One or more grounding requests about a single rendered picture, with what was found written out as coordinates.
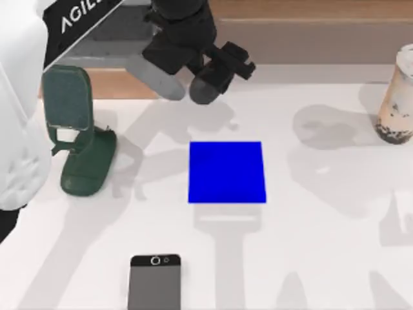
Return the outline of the wooden cupboard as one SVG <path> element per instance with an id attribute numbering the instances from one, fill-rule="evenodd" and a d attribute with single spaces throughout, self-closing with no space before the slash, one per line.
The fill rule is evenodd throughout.
<path id="1" fill-rule="evenodd" d="M 59 59 L 83 67 L 97 99 L 153 99 L 126 70 L 148 42 L 150 0 L 121 6 Z M 413 0 L 210 0 L 218 43 L 234 41 L 260 65 L 389 64 L 413 43 Z"/>

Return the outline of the flat blue square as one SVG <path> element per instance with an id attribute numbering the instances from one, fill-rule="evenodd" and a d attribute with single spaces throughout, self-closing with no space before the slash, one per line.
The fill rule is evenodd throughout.
<path id="1" fill-rule="evenodd" d="M 192 141 L 188 160 L 188 203 L 267 202 L 260 141 Z"/>

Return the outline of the bubble tea cup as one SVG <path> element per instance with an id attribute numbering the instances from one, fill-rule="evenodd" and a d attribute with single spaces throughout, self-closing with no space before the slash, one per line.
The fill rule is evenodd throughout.
<path id="1" fill-rule="evenodd" d="M 396 54 L 375 130 L 381 139 L 395 145 L 413 138 L 413 43 L 401 47 Z"/>

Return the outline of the green phone stand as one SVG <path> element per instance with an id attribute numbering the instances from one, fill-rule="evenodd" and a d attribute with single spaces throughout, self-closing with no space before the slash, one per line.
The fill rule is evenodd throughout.
<path id="1" fill-rule="evenodd" d="M 117 136 L 112 129 L 95 124 L 90 76 L 81 67 L 54 65 L 43 74 L 42 91 L 52 154 L 68 151 L 61 188 L 72 196 L 92 196 L 108 176 Z"/>

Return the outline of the black and grey smartphone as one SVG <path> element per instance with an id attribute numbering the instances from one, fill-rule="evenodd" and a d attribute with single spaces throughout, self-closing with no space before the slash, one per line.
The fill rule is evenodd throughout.
<path id="1" fill-rule="evenodd" d="M 131 257 L 127 310 L 181 310 L 180 255 Z"/>

